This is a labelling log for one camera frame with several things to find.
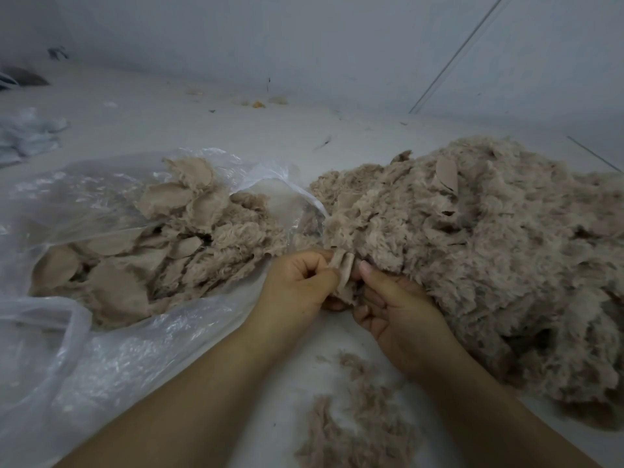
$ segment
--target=tile grout line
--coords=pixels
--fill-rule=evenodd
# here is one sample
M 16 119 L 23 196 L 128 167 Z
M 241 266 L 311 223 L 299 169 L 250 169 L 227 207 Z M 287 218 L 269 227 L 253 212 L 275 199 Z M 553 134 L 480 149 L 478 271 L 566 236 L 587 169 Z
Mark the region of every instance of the tile grout line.
M 597 159 L 600 159 L 601 161 L 603 161 L 607 166 L 615 169 L 617 172 L 622 172 L 621 169 L 613 164 L 611 164 L 609 161 L 607 161 L 606 159 L 604 159 L 604 157 L 597 155 L 595 152 L 593 152 L 591 149 L 589 149 L 587 146 L 579 143 L 578 141 L 576 141 L 574 138 L 572 138 L 572 136 L 566 136 L 567 139 L 569 139 L 570 141 L 572 141 L 576 146 L 581 147 L 582 149 L 584 149 L 585 151 L 587 151 L 589 154 L 591 154 L 592 156 L 594 156 Z
M 425 103 L 425 101 L 429 100 L 429 97 L 435 92 L 435 90 L 438 88 L 439 84 L 442 83 L 442 80 L 444 80 L 443 77 L 446 77 L 446 75 L 448 75 L 450 73 L 450 68 L 452 67 L 452 65 L 456 61 L 459 60 L 459 56 L 462 53 L 462 51 L 464 49 L 466 49 L 466 47 L 468 47 L 468 45 L 471 43 L 471 40 L 473 40 L 473 38 L 474 38 L 475 41 L 477 40 L 477 38 L 475 38 L 475 35 L 477 34 L 477 32 L 482 27 L 484 27 L 484 24 L 486 23 L 486 21 L 488 21 L 488 18 L 490 18 L 492 13 L 494 13 L 494 11 L 499 7 L 499 5 L 501 4 L 502 1 L 503 0 L 496 0 L 494 5 L 488 10 L 486 15 L 483 16 L 483 18 L 477 24 L 475 29 L 473 29 L 472 32 L 468 35 L 468 38 L 466 38 L 466 40 L 462 43 L 462 45 L 459 47 L 459 49 L 457 49 L 457 52 L 455 54 L 453 54 L 453 56 L 450 58 L 450 61 L 448 61 L 446 63 L 446 65 L 442 68 L 440 73 L 438 75 L 436 75 L 436 77 L 434 78 L 433 82 L 431 82 L 431 85 L 427 87 L 427 90 L 424 91 L 424 93 L 416 101 L 416 103 L 410 109 L 410 111 L 408 113 L 418 113 L 418 111 L 420 111 L 420 109 L 423 107 L 423 104 Z M 490 22 L 494 21 L 495 17 L 496 16 L 492 17 L 492 19 L 489 20 L 489 21 Z

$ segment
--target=dark line on wall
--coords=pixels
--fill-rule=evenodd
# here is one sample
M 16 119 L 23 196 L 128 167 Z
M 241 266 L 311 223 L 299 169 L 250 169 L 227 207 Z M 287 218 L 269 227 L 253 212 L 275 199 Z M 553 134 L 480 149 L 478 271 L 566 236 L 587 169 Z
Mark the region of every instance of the dark line on wall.
M 607 161 L 606 159 L 604 159 L 604 157 L 598 156 L 595 152 L 593 152 L 591 149 L 589 149 L 587 146 L 582 145 L 581 143 L 579 143 L 578 141 L 576 141 L 574 138 L 572 138 L 572 136 L 566 136 L 567 139 L 569 139 L 570 141 L 572 141 L 576 146 L 579 146 L 581 148 L 583 148 L 585 151 L 587 151 L 589 154 L 591 154 L 592 156 L 596 157 L 597 159 L 600 159 L 601 161 L 603 161 L 607 166 L 612 167 L 613 169 L 615 169 L 617 172 L 621 172 L 621 169 L 617 166 L 614 166 L 613 164 L 611 164 L 609 161 Z
M 455 61 L 455 59 L 457 58 L 459 53 L 462 52 L 462 49 L 464 49 L 464 47 L 466 47 L 466 45 L 470 42 L 470 39 L 472 39 L 472 37 L 477 33 L 477 31 L 479 31 L 481 26 L 483 26 L 483 23 L 486 22 L 486 20 L 489 18 L 489 16 L 492 14 L 492 12 L 496 9 L 496 7 L 501 4 L 501 1 L 503 1 L 503 0 L 496 0 L 496 2 L 494 3 L 494 5 L 492 5 L 492 7 L 489 9 L 489 11 L 486 13 L 486 15 L 483 16 L 483 18 L 481 19 L 479 24 L 477 24 L 477 27 L 472 30 L 472 32 L 470 33 L 468 38 L 466 38 L 466 40 L 459 47 L 459 49 L 457 49 L 457 52 L 455 54 L 453 54 L 453 57 L 450 58 L 450 61 L 448 61 L 446 63 L 444 68 L 440 71 L 440 73 L 436 76 L 436 78 L 434 78 L 434 81 L 431 82 L 431 85 L 427 87 L 427 90 L 424 91 L 424 93 L 421 95 L 421 97 L 418 99 L 418 101 L 414 104 L 414 106 L 410 110 L 410 113 L 412 113 L 419 106 L 419 103 L 422 102 L 425 99 L 425 97 L 427 96 L 429 91 L 435 86 L 437 81 L 440 80 L 441 76 L 444 75 L 444 72 L 446 72 L 448 70 L 448 68 L 453 63 L 453 61 Z

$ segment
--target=person's left hand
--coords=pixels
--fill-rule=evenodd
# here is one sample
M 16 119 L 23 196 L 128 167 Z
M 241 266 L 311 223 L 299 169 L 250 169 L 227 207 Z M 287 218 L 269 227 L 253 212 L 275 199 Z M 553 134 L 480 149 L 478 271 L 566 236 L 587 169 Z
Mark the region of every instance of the person's left hand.
M 309 250 L 277 258 L 266 275 L 260 298 L 243 327 L 257 343 L 284 353 L 314 321 L 340 282 L 328 267 L 333 252 Z

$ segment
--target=person's right hand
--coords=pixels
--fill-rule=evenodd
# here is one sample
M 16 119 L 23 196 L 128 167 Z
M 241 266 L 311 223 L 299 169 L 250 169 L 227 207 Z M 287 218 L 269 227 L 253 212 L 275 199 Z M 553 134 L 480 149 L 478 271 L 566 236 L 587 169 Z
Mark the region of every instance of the person's right hand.
M 398 370 L 421 379 L 461 364 L 467 353 L 422 286 L 405 276 L 386 275 L 365 261 L 359 274 L 366 284 L 364 305 L 354 309 L 353 317 Z

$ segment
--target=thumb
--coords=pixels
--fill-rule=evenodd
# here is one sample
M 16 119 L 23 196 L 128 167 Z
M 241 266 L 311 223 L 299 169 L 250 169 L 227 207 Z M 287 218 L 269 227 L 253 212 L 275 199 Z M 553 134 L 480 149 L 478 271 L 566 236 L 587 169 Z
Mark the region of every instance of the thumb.
M 359 273 L 364 283 L 377 292 L 387 304 L 399 306 L 404 302 L 403 297 L 409 296 L 399 284 L 366 261 L 360 261 Z
M 333 268 L 326 268 L 323 271 L 316 273 L 311 278 L 306 279 L 306 284 L 309 289 L 313 290 L 321 298 L 321 302 L 335 291 L 340 283 L 340 275 L 338 271 Z

